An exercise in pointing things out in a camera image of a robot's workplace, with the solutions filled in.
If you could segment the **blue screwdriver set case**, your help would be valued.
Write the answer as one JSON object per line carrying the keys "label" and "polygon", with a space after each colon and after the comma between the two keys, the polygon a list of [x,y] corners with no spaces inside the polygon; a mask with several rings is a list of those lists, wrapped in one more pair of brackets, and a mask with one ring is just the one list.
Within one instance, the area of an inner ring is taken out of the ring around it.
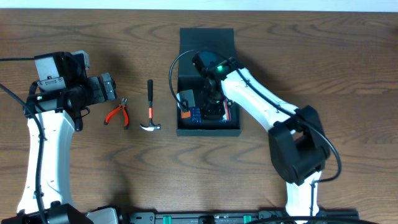
{"label": "blue screwdriver set case", "polygon": [[[231,102],[228,101],[228,100],[225,100],[225,102],[228,105],[228,111],[229,111],[227,120],[209,120],[209,121],[229,122],[229,121],[232,120],[232,117],[231,117]],[[191,122],[193,122],[193,123],[202,123],[202,122],[204,122],[204,119],[201,117],[202,116],[201,107],[190,108],[190,112],[191,112]]]}

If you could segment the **small black handled hammer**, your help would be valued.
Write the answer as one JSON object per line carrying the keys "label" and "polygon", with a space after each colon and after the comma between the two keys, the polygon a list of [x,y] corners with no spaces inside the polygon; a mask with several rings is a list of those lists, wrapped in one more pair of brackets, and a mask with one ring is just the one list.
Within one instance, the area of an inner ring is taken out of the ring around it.
{"label": "small black handled hammer", "polygon": [[148,91],[148,103],[149,103],[149,109],[148,109],[148,117],[149,117],[149,123],[148,125],[140,124],[140,127],[149,132],[154,132],[160,130],[161,125],[159,124],[154,124],[153,123],[153,80],[148,80],[147,81],[147,91]]}

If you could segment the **orange scraper wooden handle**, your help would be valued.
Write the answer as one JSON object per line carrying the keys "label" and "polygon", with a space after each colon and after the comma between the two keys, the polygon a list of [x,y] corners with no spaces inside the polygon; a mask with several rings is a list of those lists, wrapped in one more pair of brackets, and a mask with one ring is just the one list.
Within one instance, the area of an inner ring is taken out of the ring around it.
{"label": "orange scraper wooden handle", "polygon": [[182,119],[187,119],[187,118],[191,117],[191,112],[190,112],[190,110],[186,110],[186,111],[181,110],[180,115],[181,115]]}

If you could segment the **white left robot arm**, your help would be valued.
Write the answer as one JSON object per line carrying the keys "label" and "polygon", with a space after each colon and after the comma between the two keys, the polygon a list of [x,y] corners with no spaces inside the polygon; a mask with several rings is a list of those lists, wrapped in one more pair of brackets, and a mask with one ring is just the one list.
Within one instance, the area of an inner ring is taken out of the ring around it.
{"label": "white left robot arm", "polygon": [[38,212],[36,191],[43,207],[52,202],[72,204],[70,147],[75,132],[83,129],[82,111],[116,99],[116,84],[109,73],[88,77],[88,54],[54,52],[34,57],[39,75],[29,89],[24,114],[30,134],[27,178],[18,212]]}

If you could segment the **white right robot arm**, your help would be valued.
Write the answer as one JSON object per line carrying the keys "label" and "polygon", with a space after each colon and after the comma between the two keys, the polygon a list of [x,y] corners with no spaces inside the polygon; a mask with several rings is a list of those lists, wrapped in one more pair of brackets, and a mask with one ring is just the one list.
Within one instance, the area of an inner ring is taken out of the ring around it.
{"label": "white right robot arm", "polygon": [[266,130],[271,163],[286,183],[287,214],[317,215],[318,183],[330,156],[317,111],[280,99],[235,58],[202,50],[193,56],[192,63],[218,101],[237,103]]}

